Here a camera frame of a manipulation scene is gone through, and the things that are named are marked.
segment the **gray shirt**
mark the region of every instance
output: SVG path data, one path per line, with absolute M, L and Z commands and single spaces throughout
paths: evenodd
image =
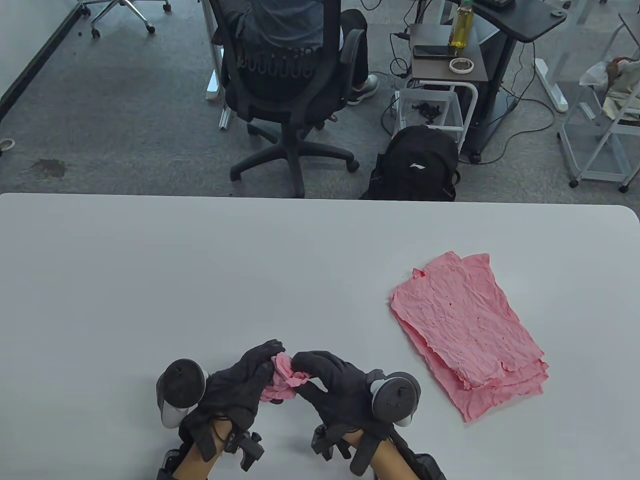
M 241 36 L 275 47 L 314 48 L 323 44 L 323 5 L 314 0 L 250 0 Z

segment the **crumpled pink cloth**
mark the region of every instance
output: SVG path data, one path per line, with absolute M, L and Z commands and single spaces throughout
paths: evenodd
M 260 401 L 290 400 L 296 397 L 293 390 L 311 378 L 311 375 L 304 372 L 294 372 L 291 369 L 291 357 L 286 353 L 279 353 L 271 357 L 276 371 L 273 373 L 273 384 L 262 391 Z
M 441 255 L 395 289 L 391 308 L 465 421 L 541 395 L 544 352 L 497 285 L 487 253 Z

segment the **plastic bottle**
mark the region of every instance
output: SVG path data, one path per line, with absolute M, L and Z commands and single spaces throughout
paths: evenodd
M 453 29 L 453 35 L 449 45 L 459 50 L 464 50 L 471 35 L 471 27 L 474 24 L 474 2 L 473 0 L 462 0 L 458 7 L 458 20 Z

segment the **hand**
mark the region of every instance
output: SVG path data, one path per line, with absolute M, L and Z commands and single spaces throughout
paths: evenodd
M 365 374 L 353 364 L 327 351 L 299 352 L 291 360 L 293 371 L 318 377 L 327 389 L 323 392 L 311 382 L 296 388 L 296 393 L 314 406 L 328 427 L 345 425 L 347 431 L 363 430 L 373 443 L 386 440 L 393 428 L 373 416 L 371 382 L 384 378 L 382 370 Z
M 271 357 L 284 350 L 282 342 L 270 340 L 247 351 L 231 368 L 209 376 L 197 408 L 180 424 L 182 441 L 188 445 L 195 441 L 207 461 L 216 453 L 212 420 L 228 419 L 238 430 L 249 430 L 258 413 L 260 395 L 273 379 Z

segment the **office chair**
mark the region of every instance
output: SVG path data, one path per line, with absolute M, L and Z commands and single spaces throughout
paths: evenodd
M 145 27 L 147 27 L 147 31 L 149 33 L 155 33 L 156 32 L 156 27 L 154 27 L 153 25 L 151 25 L 151 23 L 149 23 L 147 21 L 145 16 L 142 15 L 142 13 L 140 13 L 140 11 L 133 5 L 132 1 L 135 1 L 135 0 L 78 0 L 78 3 L 82 5 L 82 8 L 81 8 L 80 12 L 85 17 L 89 17 L 91 15 L 91 10 L 89 9 L 89 7 L 87 7 L 87 5 L 91 5 L 91 4 L 94 4 L 94 3 L 107 3 L 107 6 L 105 6 L 102 9 L 102 11 L 100 13 L 98 13 L 96 18 L 94 18 L 91 21 L 91 36 L 94 37 L 94 38 L 100 38 L 100 32 L 95 27 L 95 24 L 98 23 L 98 21 L 101 18 L 103 18 L 103 16 L 105 16 L 107 13 L 109 13 L 111 11 L 111 9 L 113 7 L 115 7 L 116 5 L 118 5 L 118 4 L 120 4 L 122 6 L 129 7 L 129 9 L 133 13 L 135 13 L 136 16 L 140 20 L 143 21 L 143 23 L 145 24 Z M 171 11 L 171 4 L 169 3 L 169 0 L 152 0 L 152 1 L 164 2 L 164 5 L 162 5 L 163 10 L 166 13 L 169 13 Z
M 301 51 L 249 44 L 232 37 L 219 0 L 209 0 L 225 49 L 221 80 L 227 104 L 246 122 L 259 118 L 280 124 L 280 134 L 247 124 L 249 135 L 262 136 L 274 145 L 231 167 L 232 182 L 240 180 L 242 172 L 254 166 L 286 159 L 295 197 L 304 198 L 300 156 L 345 160 L 349 172 L 355 172 L 360 166 L 348 150 L 305 140 L 313 127 L 322 128 L 325 120 L 347 104 L 356 51 L 363 35 L 362 30 L 349 32 L 340 51 L 340 0 L 316 1 L 324 5 L 323 46 L 314 51 Z M 260 80 L 266 76 L 277 77 L 278 81 L 299 88 L 292 89 L 291 98 L 270 99 L 268 89 Z M 301 77 L 308 81 L 298 82 Z

